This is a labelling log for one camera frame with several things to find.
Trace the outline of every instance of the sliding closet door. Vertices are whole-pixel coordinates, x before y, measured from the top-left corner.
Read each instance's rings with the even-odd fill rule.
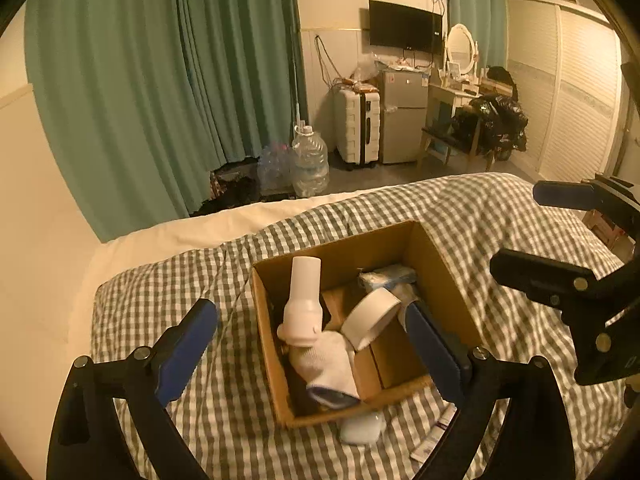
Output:
[[[519,101],[529,118],[527,151],[514,161],[537,173],[551,118],[558,71],[556,7],[533,0],[507,0],[509,53],[507,70],[518,86]]]
[[[579,181],[607,165],[620,107],[620,42],[611,28],[570,10],[560,10],[560,26],[558,103],[540,175]]]

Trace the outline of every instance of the television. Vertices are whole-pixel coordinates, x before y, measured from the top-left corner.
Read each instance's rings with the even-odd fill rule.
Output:
[[[442,16],[415,7],[369,0],[369,43],[442,54]]]

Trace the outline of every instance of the gray refrigerator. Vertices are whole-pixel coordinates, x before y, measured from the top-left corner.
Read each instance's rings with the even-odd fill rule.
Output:
[[[416,160],[427,118],[429,78],[422,72],[385,70],[378,74],[381,102],[380,160]]]

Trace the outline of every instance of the oval mirror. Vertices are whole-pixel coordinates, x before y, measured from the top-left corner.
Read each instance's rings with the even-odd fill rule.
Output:
[[[460,74],[465,75],[471,72],[474,66],[474,56],[476,54],[476,44],[468,28],[462,23],[451,27],[447,38],[448,61],[457,63],[460,66]]]

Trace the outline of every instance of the white mirror frame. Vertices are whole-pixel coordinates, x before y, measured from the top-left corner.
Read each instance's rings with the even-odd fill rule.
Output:
[[[460,66],[460,73],[462,75],[466,75],[469,72],[471,72],[476,62],[476,56],[478,55],[478,51],[476,50],[476,42],[474,41],[474,38],[471,36],[471,32],[469,32],[469,29],[466,28],[465,25],[463,25],[462,23],[458,23],[457,25],[454,25],[453,27],[451,27],[451,30],[449,31],[449,35],[447,37],[446,50],[447,50],[447,57],[449,59],[451,59],[451,50],[450,50],[449,41],[450,41],[451,35],[455,30],[459,30],[460,32],[462,32],[462,34],[464,34],[466,38],[469,40],[469,45],[471,46],[471,60],[469,62],[469,65]]]

